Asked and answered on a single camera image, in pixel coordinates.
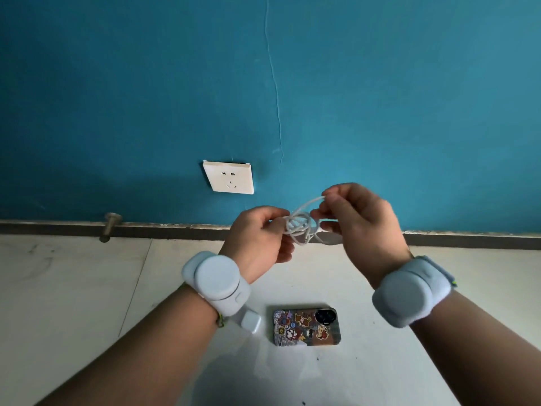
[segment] baseboard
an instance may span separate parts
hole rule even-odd
[[[99,238],[103,233],[104,225],[104,222],[0,220],[0,233]],[[229,227],[227,226],[124,222],[114,228],[112,237],[223,241],[228,233]],[[449,231],[405,231],[404,237],[410,246],[541,251],[541,234],[535,233],[517,235]]]

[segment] dark baseboard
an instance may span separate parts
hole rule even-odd
[[[104,224],[98,222],[0,222],[2,234],[26,235],[68,235],[73,237],[95,237],[103,233]],[[193,239],[223,241],[228,229],[205,227],[132,224],[116,226],[112,237],[117,238],[153,238],[153,239]],[[506,234],[453,234],[453,233],[405,233],[404,237],[410,246],[441,246],[450,248],[487,248],[541,251],[541,237]]]

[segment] sticker phone case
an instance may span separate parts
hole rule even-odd
[[[274,311],[276,346],[338,345],[342,340],[338,314],[331,307]]]

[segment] phone camera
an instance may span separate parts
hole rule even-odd
[[[336,320],[336,313],[332,309],[320,309],[315,313],[315,320],[323,325],[330,325]]]

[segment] hand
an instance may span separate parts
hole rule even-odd
[[[233,259],[249,284],[274,264],[291,260],[295,246],[283,234],[286,223],[282,217],[288,215],[286,209],[264,206],[242,212],[233,222],[220,255]]]
[[[385,275],[413,258],[391,205],[359,184],[338,184],[325,191],[325,200],[311,212],[321,228],[342,234],[351,262],[376,289]]]

